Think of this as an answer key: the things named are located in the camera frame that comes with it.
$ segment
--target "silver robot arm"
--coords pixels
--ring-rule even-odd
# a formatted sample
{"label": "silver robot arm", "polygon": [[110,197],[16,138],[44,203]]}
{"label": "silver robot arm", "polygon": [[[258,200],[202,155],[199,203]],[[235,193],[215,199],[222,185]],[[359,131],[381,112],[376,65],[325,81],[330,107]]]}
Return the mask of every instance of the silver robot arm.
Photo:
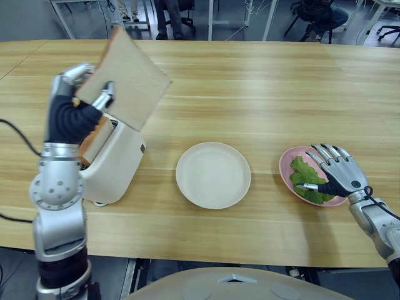
{"label": "silver robot arm", "polygon": [[94,66],[80,64],[58,74],[52,84],[39,174],[29,190],[38,209],[33,231],[39,300],[86,299],[88,291],[99,292],[90,283],[78,147],[113,102],[113,83],[91,105],[73,104],[77,86],[93,71]]}
{"label": "silver robot arm", "polygon": [[400,219],[380,198],[372,197],[373,189],[354,158],[343,148],[328,144],[311,145],[307,154],[325,172],[325,184],[298,184],[300,188],[335,196],[348,197],[349,210],[361,229],[372,239],[378,253],[386,260],[400,287]]}

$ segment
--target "wooden table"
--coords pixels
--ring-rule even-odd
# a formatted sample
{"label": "wooden table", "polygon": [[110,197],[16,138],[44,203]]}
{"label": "wooden table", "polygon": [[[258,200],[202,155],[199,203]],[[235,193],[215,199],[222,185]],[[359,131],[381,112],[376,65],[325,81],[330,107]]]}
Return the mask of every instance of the wooden table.
{"label": "wooden table", "polygon": [[[41,147],[49,88],[58,72],[97,64],[106,41],[0,44],[1,117]],[[385,262],[348,204],[318,208],[283,184],[288,148],[327,142],[354,155],[375,189],[399,209],[398,49],[289,42],[138,41],[173,80],[143,136],[148,149],[116,204],[86,202],[91,254],[295,266],[378,267]],[[190,146],[219,141],[248,160],[252,184],[220,211],[191,204],[175,167]],[[32,219],[37,157],[5,126],[0,211]],[[31,226],[0,219],[0,246],[33,248]]]}

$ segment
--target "green lettuce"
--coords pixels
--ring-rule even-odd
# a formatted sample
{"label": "green lettuce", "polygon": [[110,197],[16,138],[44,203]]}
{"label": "green lettuce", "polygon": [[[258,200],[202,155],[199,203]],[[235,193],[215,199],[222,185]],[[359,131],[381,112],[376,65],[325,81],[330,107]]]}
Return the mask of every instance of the green lettuce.
{"label": "green lettuce", "polygon": [[290,181],[293,183],[293,188],[296,193],[316,204],[324,204],[324,202],[329,201],[334,197],[320,192],[305,191],[296,186],[298,183],[326,183],[326,180],[320,178],[317,171],[315,171],[308,163],[304,162],[301,156],[296,156],[290,164],[290,167],[294,169],[294,173],[290,175]]}

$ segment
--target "table leg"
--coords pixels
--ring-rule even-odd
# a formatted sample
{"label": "table leg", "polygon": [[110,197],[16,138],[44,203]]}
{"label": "table leg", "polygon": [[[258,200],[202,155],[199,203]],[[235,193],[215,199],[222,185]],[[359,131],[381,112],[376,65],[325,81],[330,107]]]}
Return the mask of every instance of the table leg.
{"label": "table leg", "polygon": [[381,17],[383,11],[386,8],[385,4],[378,4],[378,5],[379,6],[378,6],[376,12],[374,13],[374,16],[371,18],[371,20],[369,20],[368,24],[366,26],[364,26],[364,28],[362,29],[362,31],[360,33],[360,38],[357,40],[357,45],[363,45],[364,44],[365,40],[368,37],[369,32],[374,27],[375,23]]}
{"label": "table leg", "polygon": [[246,27],[249,27],[251,13],[252,13],[253,8],[254,8],[254,7],[253,7],[253,0],[250,0],[250,3],[249,3],[248,5],[245,4],[245,7],[246,7],[247,16],[246,16],[246,22],[244,23],[244,25],[245,25]]}
{"label": "table leg", "polygon": [[61,14],[61,11],[58,7],[58,3],[54,2],[54,1],[50,1],[51,5],[53,6],[58,18],[60,19],[60,22],[62,24],[62,26],[64,27],[65,31],[67,32],[68,36],[70,39],[76,39],[74,34],[72,33],[72,31],[69,29],[67,23],[65,22],[65,19],[63,17],[63,14]]}
{"label": "table leg", "polygon": [[146,0],[143,0],[143,9],[144,9],[144,14],[146,15],[147,28],[150,30],[150,21],[149,21],[148,6],[146,4]]}
{"label": "table leg", "polygon": [[265,26],[264,35],[262,36],[262,41],[267,40],[269,28],[271,27],[271,23],[273,21],[273,17],[275,14],[277,4],[278,4],[278,0],[272,0],[271,8],[269,9],[267,24]]}
{"label": "table leg", "polygon": [[208,40],[213,40],[213,14],[214,14],[214,0],[208,2]]}

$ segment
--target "ceramic plate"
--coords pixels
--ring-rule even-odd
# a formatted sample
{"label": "ceramic plate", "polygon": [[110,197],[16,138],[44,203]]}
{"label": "ceramic plate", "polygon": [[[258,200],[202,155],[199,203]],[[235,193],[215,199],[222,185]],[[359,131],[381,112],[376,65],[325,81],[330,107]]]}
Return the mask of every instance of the ceramic plate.
{"label": "ceramic plate", "polygon": [[239,151],[220,142],[189,148],[176,166],[176,182],[185,197],[202,208],[238,203],[249,190],[250,167]]}
{"label": "ceramic plate", "polygon": [[311,157],[309,157],[306,153],[308,150],[314,150],[311,147],[294,147],[292,149],[287,150],[284,154],[282,154],[280,160],[279,160],[279,172],[281,173],[281,177],[283,181],[285,182],[286,186],[292,191],[293,194],[295,194],[297,197],[302,199],[303,201],[306,201],[307,203],[310,203],[312,205],[316,206],[325,206],[325,207],[332,207],[332,206],[338,206],[344,202],[346,202],[346,198],[336,196],[329,200],[328,202],[325,202],[324,204],[316,204],[311,201],[308,201],[307,199],[303,198],[301,195],[296,193],[293,189],[293,184],[290,181],[290,175],[294,173],[294,170],[290,167],[290,164],[292,163],[293,159],[296,158],[296,156],[301,156],[304,160],[304,162],[308,163],[312,168],[314,168],[315,171],[318,172],[318,176],[320,178],[323,178],[327,180],[325,173],[321,168],[317,165],[315,161]]}

